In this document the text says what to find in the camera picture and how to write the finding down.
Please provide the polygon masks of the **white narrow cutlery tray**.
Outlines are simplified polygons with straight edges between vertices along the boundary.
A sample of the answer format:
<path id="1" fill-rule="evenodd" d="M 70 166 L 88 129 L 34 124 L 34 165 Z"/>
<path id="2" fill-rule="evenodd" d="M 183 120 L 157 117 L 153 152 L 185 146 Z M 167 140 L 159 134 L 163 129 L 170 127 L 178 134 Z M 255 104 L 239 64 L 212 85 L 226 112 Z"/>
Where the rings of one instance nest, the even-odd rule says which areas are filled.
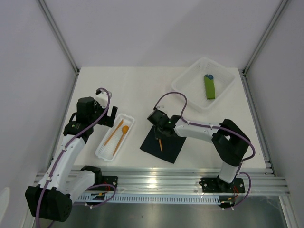
<path id="1" fill-rule="evenodd" d="M 104 146 L 105 141 L 109 138 L 109 136 L 111 135 L 111 133 L 115 130 L 115 128 L 118 126 L 118 124 L 120 123 L 120 121 L 123 119 L 123 124 L 120 126 L 120 128 L 116 131 L 116 133 L 113 135 L 113 137 L 111 138 L 111 140 L 108 142 L 108 144 L 106 146 Z M 97 156 L 97 158 L 102 159 L 106 162 L 112 162 L 116 155 L 118 154 L 118 151 L 120 150 L 122 144 L 124 143 L 126 137 L 128 136 L 128 134 L 131 131 L 131 128 L 133 127 L 135 123 L 135 119 L 132 116 L 129 116 L 127 114 L 118 114 L 117 117 L 114 120 L 114 125 L 112 128 L 110 128 L 107 133 L 105 134 L 105 136 L 103 137 L 103 139 L 101 140 L 101 142 L 99 143 L 96 151 L 95 151 L 95 155 Z M 116 148 L 116 145 L 122 135 L 122 128 L 123 126 L 129 126 L 129 130 L 128 133 L 124 136 L 116 154 L 113 156 L 114 150 Z"/>

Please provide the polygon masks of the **orange plastic spoon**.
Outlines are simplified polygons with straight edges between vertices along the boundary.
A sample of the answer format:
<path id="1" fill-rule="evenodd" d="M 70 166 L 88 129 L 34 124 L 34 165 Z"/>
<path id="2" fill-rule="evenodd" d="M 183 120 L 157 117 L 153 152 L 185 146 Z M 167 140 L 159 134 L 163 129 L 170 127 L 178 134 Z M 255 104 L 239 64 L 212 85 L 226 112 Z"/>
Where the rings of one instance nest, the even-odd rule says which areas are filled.
<path id="1" fill-rule="evenodd" d="M 120 139 L 119 139 L 119 141 L 118 141 L 118 143 L 116 145 L 116 148 L 114 150 L 113 156 L 116 154 L 116 152 L 117 152 L 117 150 L 118 150 L 118 148 L 119 148 L 119 146 L 120 146 L 120 144 L 121 144 L 124 136 L 128 133 L 128 130 L 129 130 L 129 126 L 127 126 L 127 125 L 123 126 L 123 128 L 122 128 L 122 135 L 121 135 L 121 137 L 120 137 Z"/>

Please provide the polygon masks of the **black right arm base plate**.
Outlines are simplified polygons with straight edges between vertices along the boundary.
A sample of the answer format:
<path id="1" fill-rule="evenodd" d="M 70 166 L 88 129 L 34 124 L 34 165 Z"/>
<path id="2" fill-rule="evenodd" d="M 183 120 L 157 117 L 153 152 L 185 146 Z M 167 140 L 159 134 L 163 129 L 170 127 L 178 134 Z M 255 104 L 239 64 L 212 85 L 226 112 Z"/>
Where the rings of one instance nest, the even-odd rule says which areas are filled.
<path id="1" fill-rule="evenodd" d="M 226 183 L 219 177 L 205 177 L 200 179 L 199 185 L 204 193 L 233 193 L 233 190 L 237 190 L 236 193 L 245 193 L 242 178 L 235 178 L 231 183 Z"/>

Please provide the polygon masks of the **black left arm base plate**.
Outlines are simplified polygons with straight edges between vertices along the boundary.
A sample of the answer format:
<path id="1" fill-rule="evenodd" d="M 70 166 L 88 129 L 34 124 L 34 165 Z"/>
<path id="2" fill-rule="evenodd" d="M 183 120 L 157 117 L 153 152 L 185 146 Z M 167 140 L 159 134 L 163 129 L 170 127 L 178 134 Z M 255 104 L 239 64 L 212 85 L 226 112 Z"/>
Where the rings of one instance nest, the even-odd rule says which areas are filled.
<path id="1" fill-rule="evenodd" d="M 113 187 L 109 185 L 113 185 L 117 187 L 118 177 L 117 176 L 103 176 L 101 181 L 96 182 L 93 186 L 88 188 L 88 190 L 96 190 L 96 191 L 113 191 Z"/>

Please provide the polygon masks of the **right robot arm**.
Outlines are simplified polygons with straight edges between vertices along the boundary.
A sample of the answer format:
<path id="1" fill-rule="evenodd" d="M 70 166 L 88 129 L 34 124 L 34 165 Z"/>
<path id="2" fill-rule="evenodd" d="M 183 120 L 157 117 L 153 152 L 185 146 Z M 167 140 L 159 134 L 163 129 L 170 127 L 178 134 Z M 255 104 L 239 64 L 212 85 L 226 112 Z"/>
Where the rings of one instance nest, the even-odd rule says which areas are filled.
<path id="1" fill-rule="evenodd" d="M 250 139 L 230 119 L 224 119 L 219 124 L 207 124 L 187 121 L 181 115 L 173 115 L 169 118 L 165 112 L 154 109 L 147 120 L 160 136 L 194 138 L 213 144 L 223 161 L 218 174 L 217 187 L 224 192 L 233 188 L 234 179 L 249 147 L 255 155 Z"/>

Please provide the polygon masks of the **orange plastic knife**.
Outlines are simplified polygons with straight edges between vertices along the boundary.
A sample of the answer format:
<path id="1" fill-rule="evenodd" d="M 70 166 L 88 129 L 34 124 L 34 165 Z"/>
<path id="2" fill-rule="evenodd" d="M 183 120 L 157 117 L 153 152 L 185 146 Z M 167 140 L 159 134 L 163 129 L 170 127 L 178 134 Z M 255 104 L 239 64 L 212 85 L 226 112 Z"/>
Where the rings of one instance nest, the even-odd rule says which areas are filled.
<path id="1" fill-rule="evenodd" d="M 115 128 L 115 130 L 111 133 L 111 135 L 109 136 L 109 138 L 105 141 L 104 146 L 106 146 L 108 144 L 108 142 L 111 140 L 111 138 L 116 133 L 116 131 L 120 128 L 120 126 L 123 124 L 123 122 L 124 122 L 124 120 L 122 119 L 120 121 L 120 123 L 118 124 L 118 126 Z"/>

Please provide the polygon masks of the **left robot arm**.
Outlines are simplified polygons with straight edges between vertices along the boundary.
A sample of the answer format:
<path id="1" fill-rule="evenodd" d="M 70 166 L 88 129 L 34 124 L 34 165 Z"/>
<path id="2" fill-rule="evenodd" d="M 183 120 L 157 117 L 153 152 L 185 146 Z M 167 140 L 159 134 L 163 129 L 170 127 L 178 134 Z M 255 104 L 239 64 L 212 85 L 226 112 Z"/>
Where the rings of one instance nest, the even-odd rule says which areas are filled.
<path id="1" fill-rule="evenodd" d="M 112 190 L 116 185 L 105 182 L 100 168 L 84 166 L 77 177 L 67 181 L 74 162 L 86 145 L 94 126 L 113 127 L 118 108 L 101 106 L 92 97 L 80 98 L 76 112 L 72 114 L 64 128 L 62 145 L 49 169 L 36 186 L 29 186 L 25 192 L 30 213 L 36 219 L 64 222 L 69 217 L 72 206 L 86 190 Z"/>

